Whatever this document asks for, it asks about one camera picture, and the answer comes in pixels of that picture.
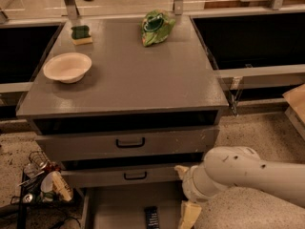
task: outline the green bag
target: green bag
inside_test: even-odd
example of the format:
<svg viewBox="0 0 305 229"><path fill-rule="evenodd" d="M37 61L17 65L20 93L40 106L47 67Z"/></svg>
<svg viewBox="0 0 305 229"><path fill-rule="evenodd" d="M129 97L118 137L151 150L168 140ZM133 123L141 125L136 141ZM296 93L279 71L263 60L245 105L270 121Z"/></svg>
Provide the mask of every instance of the green bag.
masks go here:
<svg viewBox="0 0 305 229"><path fill-rule="evenodd" d="M170 35L174 24L175 20L170 19L168 13L164 10L153 10L146 14L142 21L142 42L144 47L165 41Z"/></svg>

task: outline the gray tabletop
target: gray tabletop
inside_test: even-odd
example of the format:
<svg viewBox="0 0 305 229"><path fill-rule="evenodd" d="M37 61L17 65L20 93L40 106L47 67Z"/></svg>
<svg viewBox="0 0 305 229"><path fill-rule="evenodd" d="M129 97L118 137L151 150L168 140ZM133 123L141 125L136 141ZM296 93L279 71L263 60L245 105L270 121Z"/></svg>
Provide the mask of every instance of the gray tabletop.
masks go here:
<svg viewBox="0 0 305 229"><path fill-rule="evenodd" d="M188 16L177 16L167 41L145 48L141 18L81 20L92 44L74 46L69 21L47 61L65 52L82 52L91 69L74 84L37 75L20 105L19 117L112 115L217 109L227 106Z"/></svg>

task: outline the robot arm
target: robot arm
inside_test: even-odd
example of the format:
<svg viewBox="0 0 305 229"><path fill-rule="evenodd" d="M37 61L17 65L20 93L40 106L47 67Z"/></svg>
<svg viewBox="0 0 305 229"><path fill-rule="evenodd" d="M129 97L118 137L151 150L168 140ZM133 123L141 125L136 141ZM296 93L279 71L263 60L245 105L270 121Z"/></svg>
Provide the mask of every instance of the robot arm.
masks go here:
<svg viewBox="0 0 305 229"><path fill-rule="evenodd" d="M254 188L305 207L305 165L262 160L248 147L217 147L191 168L176 166L192 204L233 187Z"/></svg>

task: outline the sponge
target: sponge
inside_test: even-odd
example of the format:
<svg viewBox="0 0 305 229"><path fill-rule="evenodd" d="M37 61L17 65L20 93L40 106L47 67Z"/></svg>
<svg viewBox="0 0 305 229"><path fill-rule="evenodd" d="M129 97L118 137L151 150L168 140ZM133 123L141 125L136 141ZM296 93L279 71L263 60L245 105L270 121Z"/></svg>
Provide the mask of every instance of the sponge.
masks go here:
<svg viewBox="0 0 305 229"><path fill-rule="evenodd" d="M90 36L89 26L76 26L72 27L72 42L75 45L92 43L92 37Z"/></svg>

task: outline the beige floor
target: beige floor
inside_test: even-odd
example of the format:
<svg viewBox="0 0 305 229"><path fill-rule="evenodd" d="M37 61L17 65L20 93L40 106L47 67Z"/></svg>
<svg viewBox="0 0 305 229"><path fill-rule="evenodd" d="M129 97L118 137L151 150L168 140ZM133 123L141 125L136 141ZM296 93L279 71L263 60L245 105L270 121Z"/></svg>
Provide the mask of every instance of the beige floor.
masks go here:
<svg viewBox="0 0 305 229"><path fill-rule="evenodd" d="M242 107L238 117L224 115L217 145L245 145L258 151L263 159L305 163L305 142L284 114L286 106ZM38 150L35 133L23 120L0 122L0 206L18 196L21 172L31 151ZM61 208L81 219L81 205ZM27 228L50 228L64 213L51 208L32 209ZM305 210L282 199L250 188L232 188L208 201L195 226L213 228L304 228ZM16 228L15 216L0 220L0 228ZM75 220L62 228L78 228Z"/></svg>

